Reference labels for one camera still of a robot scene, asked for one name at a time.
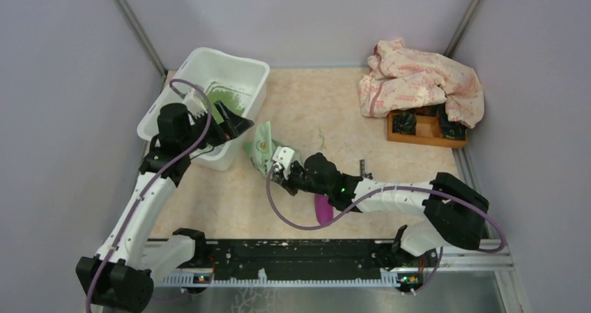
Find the black bag clip strip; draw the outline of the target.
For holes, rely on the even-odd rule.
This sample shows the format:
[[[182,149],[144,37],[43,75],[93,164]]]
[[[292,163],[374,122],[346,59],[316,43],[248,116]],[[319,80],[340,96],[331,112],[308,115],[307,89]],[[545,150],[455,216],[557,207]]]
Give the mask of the black bag clip strip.
[[[373,174],[367,171],[366,161],[365,159],[360,160],[360,175],[363,178],[367,178],[373,180]]]

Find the green cat litter bag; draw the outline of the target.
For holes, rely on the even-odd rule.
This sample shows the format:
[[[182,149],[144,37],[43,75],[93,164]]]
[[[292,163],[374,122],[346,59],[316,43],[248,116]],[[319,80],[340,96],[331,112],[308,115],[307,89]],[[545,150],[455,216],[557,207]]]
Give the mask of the green cat litter bag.
[[[246,155],[249,157],[253,167],[262,176],[267,176],[274,164],[272,160],[273,153],[278,146],[287,146],[273,139],[270,121],[258,124],[254,131],[253,139],[244,145]],[[302,162],[301,154],[295,150],[294,162]],[[291,168],[284,169],[284,175],[288,178]]]

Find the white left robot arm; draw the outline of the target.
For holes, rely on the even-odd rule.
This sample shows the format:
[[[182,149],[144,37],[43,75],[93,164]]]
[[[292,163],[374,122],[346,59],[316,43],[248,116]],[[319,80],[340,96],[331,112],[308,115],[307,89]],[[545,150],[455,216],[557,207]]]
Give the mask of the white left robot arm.
[[[148,236],[191,165],[191,154],[198,148],[234,142],[253,125],[220,100],[153,104],[138,126],[139,135],[147,136],[151,145],[139,167],[135,191],[95,255],[82,257],[76,266],[87,312],[92,305],[142,312],[155,285],[175,269],[210,262],[210,248],[201,231],[177,229],[152,250],[146,249]]]

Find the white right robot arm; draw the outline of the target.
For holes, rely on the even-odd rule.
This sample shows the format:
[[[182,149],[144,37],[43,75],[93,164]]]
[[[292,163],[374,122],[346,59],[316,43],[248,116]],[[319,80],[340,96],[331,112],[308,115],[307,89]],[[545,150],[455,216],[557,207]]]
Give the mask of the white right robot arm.
[[[388,211],[420,217],[395,236],[392,256],[402,266],[436,247],[478,250],[489,209],[482,195],[447,172],[427,182],[383,183],[342,173],[322,153],[300,162],[289,147],[272,156],[268,183],[292,196],[302,191],[325,197],[341,215]]]

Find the white plastic litter box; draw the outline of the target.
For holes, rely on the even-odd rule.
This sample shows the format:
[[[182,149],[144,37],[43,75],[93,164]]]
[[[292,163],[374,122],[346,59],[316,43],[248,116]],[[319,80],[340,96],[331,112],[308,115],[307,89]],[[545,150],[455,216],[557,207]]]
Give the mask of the white plastic litter box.
[[[200,47],[191,52],[174,73],[174,77],[201,86],[204,92],[214,81],[244,89],[250,94],[250,100],[241,116],[255,121],[266,98],[266,80],[269,72],[270,67],[265,62]],[[140,138],[146,141],[151,140],[158,133],[156,119],[160,108],[169,103],[182,102],[185,95],[192,90],[189,86],[178,82],[175,83],[175,87],[177,91],[165,85],[161,94],[141,119],[137,126],[137,134]]]

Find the purple plastic scoop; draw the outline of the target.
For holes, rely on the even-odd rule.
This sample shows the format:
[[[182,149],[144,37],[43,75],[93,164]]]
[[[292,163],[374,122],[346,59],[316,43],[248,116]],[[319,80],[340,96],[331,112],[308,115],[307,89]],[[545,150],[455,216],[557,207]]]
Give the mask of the purple plastic scoop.
[[[316,221],[320,225],[331,222],[334,218],[334,208],[329,203],[329,198],[323,194],[314,195],[314,210]]]

